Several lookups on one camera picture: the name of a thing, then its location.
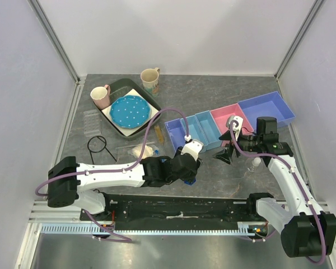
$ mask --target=polka dot plate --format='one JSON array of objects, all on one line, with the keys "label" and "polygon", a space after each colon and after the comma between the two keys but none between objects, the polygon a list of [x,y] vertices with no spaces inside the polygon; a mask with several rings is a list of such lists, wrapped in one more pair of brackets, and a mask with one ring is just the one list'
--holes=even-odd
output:
[{"label": "polka dot plate", "polygon": [[145,99],[126,95],[118,98],[111,106],[112,121],[122,128],[136,128],[143,125],[151,115],[151,108]]}]

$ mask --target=white mug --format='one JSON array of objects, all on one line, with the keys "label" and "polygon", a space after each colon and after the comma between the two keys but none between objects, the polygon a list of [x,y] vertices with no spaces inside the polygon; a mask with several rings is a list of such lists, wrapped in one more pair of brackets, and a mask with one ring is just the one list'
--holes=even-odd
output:
[{"label": "white mug", "polygon": [[95,87],[91,91],[91,98],[94,101],[96,107],[98,107],[100,110],[109,107],[111,104],[110,92],[111,88],[109,85],[105,85],[104,87]]},{"label": "white mug", "polygon": [[159,92],[159,84],[158,84],[158,79],[159,79],[159,74],[161,70],[156,67],[156,68],[149,68],[146,70],[143,70],[141,73],[141,80],[143,83],[143,88],[148,91],[151,95],[156,97]]}]

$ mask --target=pink bin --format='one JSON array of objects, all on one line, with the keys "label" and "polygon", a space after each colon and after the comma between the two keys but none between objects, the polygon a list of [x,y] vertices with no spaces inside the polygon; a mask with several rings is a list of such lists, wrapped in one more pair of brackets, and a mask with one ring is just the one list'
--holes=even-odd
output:
[{"label": "pink bin", "polygon": [[[242,123],[242,126],[244,127],[242,129],[242,133],[244,135],[250,135],[250,131],[253,132],[252,126],[250,125],[248,119],[246,118],[244,112],[241,110],[238,104],[224,106],[223,108],[217,108],[211,110],[211,113],[215,120],[215,123],[219,128],[219,131],[222,134],[228,131],[228,127],[226,127],[226,122],[231,115],[240,116],[244,120]],[[225,144],[227,144],[227,141],[223,141],[222,146],[225,146]]]}]

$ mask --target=black tray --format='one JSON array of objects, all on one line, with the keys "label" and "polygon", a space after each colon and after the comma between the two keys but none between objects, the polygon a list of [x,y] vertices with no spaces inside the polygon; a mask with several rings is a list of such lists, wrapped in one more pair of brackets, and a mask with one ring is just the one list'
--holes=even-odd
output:
[{"label": "black tray", "polygon": [[[135,89],[137,93],[141,95],[148,103],[150,103],[153,107],[155,107],[158,111],[162,110],[161,107],[158,105],[156,100],[150,95],[148,92],[144,91],[141,87],[139,87],[133,80],[130,80],[129,78],[123,78],[120,80],[117,80],[110,84],[111,93],[110,93],[110,100],[111,104],[117,100],[118,98],[126,95],[130,92],[131,89]],[[99,109],[102,116],[106,119],[107,122],[117,131],[117,133],[127,140],[132,140],[137,138],[141,135],[142,132],[144,132],[148,126],[148,123],[145,123],[140,129],[136,130],[134,133],[132,133],[130,136],[125,136],[121,133],[120,130],[117,129],[117,127],[107,119],[107,117],[103,114],[103,112]],[[161,115],[159,115],[155,121],[153,122],[153,125],[157,123],[157,121],[161,118]]]}]

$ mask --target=white wall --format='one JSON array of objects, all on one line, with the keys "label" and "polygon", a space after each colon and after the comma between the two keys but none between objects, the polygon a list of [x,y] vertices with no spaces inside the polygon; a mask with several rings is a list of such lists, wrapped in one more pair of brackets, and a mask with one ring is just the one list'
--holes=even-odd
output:
[{"label": "white wall", "polygon": [[274,74],[314,0],[40,0],[79,75]]},{"label": "white wall", "polygon": [[74,83],[26,0],[0,1],[0,268],[13,268]]},{"label": "white wall", "polygon": [[336,214],[336,0],[325,1],[280,85],[313,190]]}]

